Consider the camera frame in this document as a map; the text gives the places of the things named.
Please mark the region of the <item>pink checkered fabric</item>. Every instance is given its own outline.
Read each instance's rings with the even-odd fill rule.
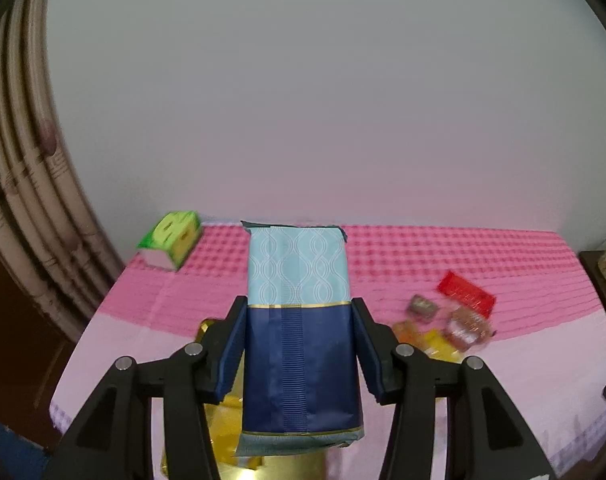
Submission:
[[[413,294],[440,304],[436,285],[453,270],[497,298],[496,338],[536,332],[601,307],[573,251],[552,232],[416,226],[346,226],[350,288],[379,322],[404,318]],[[205,317],[223,317],[247,293],[249,235],[208,226],[178,272],[134,257],[99,312],[192,336]],[[442,309],[427,328],[440,328]]]

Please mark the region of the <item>metal screw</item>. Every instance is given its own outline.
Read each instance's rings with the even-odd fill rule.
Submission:
[[[410,357],[414,353],[414,348],[406,343],[397,346],[397,354],[403,355],[403,357]]]
[[[126,355],[123,355],[123,357],[119,357],[114,362],[114,366],[118,370],[127,370],[129,367],[131,367],[131,365],[132,365],[132,358],[127,357]]]
[[[466,363],[473,370],[480,370],[481,368],[483,368],[483,360],[475,355],[473,355],[472,357],[468,357]]]
[[[185,353],[187,355],[198,355],[203,352],[203,345],[201,343],[189,343],[185,345]]]

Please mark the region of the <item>green box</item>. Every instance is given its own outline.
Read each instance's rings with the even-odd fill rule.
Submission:
[[[150,266],[178,270],[202,233],[196,211],[172,211],[145,235],[138,251]]]

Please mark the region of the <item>wrapped package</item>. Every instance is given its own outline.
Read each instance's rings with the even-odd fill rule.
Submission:
[[[451,270],[448,270],[436,288],[448,298],[452,298],[459,304],[478,312],[486,319],[492,314],[494,303],[496,303],[495,296],[488,294],[482,288],[470,283]]]
[[[237,456],[299,454],[363,436],[345,234],[251,234],[243,430]]]
[[[423,335],[423,340],[425,342],[425,348],[422,350],[432,359],[447,361],[448,363],[460,363],[465,357],[464,354],[454,348],[454,346],[443,337],[439,330],[430,330],[430,332]]]
[[[466,306],[460,306],[451,314],[443,330],[447,340],[462,352],[469,350],[472,345],[489,341],[493,333],[488,320]]]
[[[412,320],[406,319],[394,323],[394,325],[392,325],[392,332],[394,332],[398,342],[415,346],[420,350],[425,350],[425,339],[423,338],[423,334],[417,329]]]
[[[172,211],[145,235],[138,252],[149,266],[178,270],[202,234],[196,211]]]
[[[424,298],[420,294],[415,294],[410,300],[408,311],[412,312],[418,319],[429,323],[439,310],[439,306],[433,301]]]

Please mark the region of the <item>pink tablecloth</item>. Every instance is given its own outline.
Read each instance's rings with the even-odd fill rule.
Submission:
[[[606,317],[558,235],[412,226],[345,230],[352,295],[362,296],[379,322],[402,319],[413,294],[438,301],[435,287],[448,269],[494,294],[491,320],[498,332],[476,353],[502,381],[557,472],[598,449],[606,437]],[[151,269],[135,257],[61,377],[51,403],[54,423],[67,430],[120,355],[139,362],[166,357],[193,338],[205,317],[224,316],[234,297],[247,291],[248,241],[239,226],[208,226],[178,272]],[[442,326],[444,317],[432,326]],[[387,443],[391,411],[363,397],[366,438],[340,451],[344,478],[377,478],[384,452],[378,441]],[[155,403],[155,449],[163,439],[160,410]],[[445,460],[445,414],[437,421],[435,474]]]

